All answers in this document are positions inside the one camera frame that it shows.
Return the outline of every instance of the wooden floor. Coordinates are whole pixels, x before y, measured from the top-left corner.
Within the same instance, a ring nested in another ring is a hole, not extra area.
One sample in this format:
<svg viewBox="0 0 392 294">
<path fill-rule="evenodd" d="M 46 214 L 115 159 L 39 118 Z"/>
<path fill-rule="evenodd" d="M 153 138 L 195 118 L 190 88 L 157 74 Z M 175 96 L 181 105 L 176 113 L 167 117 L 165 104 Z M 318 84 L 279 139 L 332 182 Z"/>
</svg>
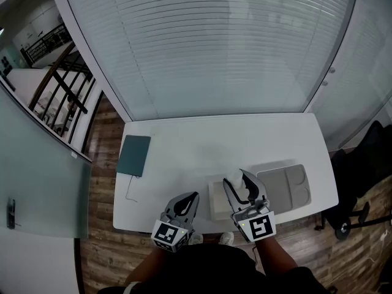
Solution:
<svg viewBox="0 0 392 294">
<path fill-rule="evenodd" d="M 151 252 L 148 235 L 123 233 L 112 226 L 116 163 L 123 128 L 123 121 L 104 96 L 85 151 L 93 160 L 89 238 L 81 241 L 81 267 L 87 294 L 121 285 L 129 272 Z M 387 215 L 392 202 L 391 189 L 392 178 L 388 178 L 361 198 L 357 207 L 361 208 L 369 201 L 368 219 Z M 277 240 L 299 265 L 309 267 L 326 288 L 334 285 L 340 294 L 376 289 L 379 273 L 392 255 L 392 234 L 386 237 L 383 247 L 380 241 L 386 229 L 392 233 L 389 224 L 352 230 L 349 239 L 342 242 L 335 238 L 329 224 L 324 231 L 315 231 L 317 221 L 319 216 L 314 215 L 278 225 Z M 217 236 L 205 236 L 209 243 L 216 243 L 218 239 Z M 235 246 L 253 258 L 252 245 L 246 244 L 239 234 L 236 234 Z"/>
</svg>

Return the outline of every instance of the white sneaker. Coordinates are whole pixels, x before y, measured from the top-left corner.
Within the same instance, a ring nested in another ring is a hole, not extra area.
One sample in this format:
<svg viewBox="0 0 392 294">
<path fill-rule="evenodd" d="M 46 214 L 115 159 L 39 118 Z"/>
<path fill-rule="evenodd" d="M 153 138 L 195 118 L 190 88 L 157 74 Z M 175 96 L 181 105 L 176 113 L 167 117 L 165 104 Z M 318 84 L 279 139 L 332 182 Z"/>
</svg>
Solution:
<svg viewBox="0 0 392 294">
<path fill-rule="evenodd" d="M 188 245 L 196 245 L 203 243 L 203 235 L 199 233 L 193 233 L 188 241 Z"/>
<path fill-rule="evenodd" d="M 222 236 L 220 237 L 219 244 L 231 246 L 231 245 L 233 245 L 233 242 L 234 242 L 234 233 L 233 232 L 226 232 L 226 233 L 223 233 Z"/>
</svg>

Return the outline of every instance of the frosted glass panel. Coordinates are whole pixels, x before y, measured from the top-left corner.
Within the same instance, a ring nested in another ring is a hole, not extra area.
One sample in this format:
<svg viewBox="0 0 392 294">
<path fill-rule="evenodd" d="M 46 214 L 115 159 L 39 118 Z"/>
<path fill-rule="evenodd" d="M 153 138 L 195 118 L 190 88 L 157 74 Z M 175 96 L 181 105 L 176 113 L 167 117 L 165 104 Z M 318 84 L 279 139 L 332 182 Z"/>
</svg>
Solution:
<svg viewBox="0 0 392 294">
<path fill-rule="evenodd" d="M 87 237 L 91 163 L 29 116 L 0 80 L 0 226 L 15 200 L 15 229 L 36 235 Z"/>
<path fill-rule="evenodd" d="M 303 111 L 350 1 L 69 0 L 136 120 Z"/>
<path fill-rule="evenodd" d="M 343 147 L 392 96 L 391 10 L 392 0 L 356 2 L 336 72 L 314 110 L 329 149 Z"/>
</svg>

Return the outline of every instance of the white desk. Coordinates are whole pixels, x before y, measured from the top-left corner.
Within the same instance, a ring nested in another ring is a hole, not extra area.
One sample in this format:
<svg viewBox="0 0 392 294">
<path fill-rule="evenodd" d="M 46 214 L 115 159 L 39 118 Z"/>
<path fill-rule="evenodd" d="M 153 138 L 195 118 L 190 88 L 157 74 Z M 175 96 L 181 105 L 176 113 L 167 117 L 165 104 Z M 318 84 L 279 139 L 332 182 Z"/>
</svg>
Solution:
<svg viewBox="0 0 392 294">
<path fill-rule="evenodd" d="M 212 222 L 208 178 L 268 162 L 266 170 L 303 164 L 312 201 L 278 214 L 283 223 L 337 205 L 330 157 L 311 113 L 206 116 L 129 122 L 126 135 L 151 136 L 141 178 L 117 173 L 113 225 L 151 232 L 173 197 L 197 191 L 200 203 L 194 229 L 200 233 L 236 230 L 231 220 Z"/>
</svg>

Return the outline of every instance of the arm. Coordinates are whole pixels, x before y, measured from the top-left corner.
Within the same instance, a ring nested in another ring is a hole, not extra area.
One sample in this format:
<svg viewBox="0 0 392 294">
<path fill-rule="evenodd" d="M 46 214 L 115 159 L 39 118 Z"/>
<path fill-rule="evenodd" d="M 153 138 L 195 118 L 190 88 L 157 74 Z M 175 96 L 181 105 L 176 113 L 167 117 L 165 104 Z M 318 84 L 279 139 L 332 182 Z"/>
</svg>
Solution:
<svg viewBox="0 0 392 294">
<path fill-rule="evenodd" d="M 162 268 L 167 264 L 171 256 L 171 253 L 155 247 L 142 263 L 129 274 L 124 286 L 127 287 L 131 282 L 145 282 L 152 279 L 162 271 Z"/>
<path fill-rule="evenodd" d="M 256 241 L 255 244 L 267 276 L 278 276 L 298 267 L 273 236 Z"/>
</svg>

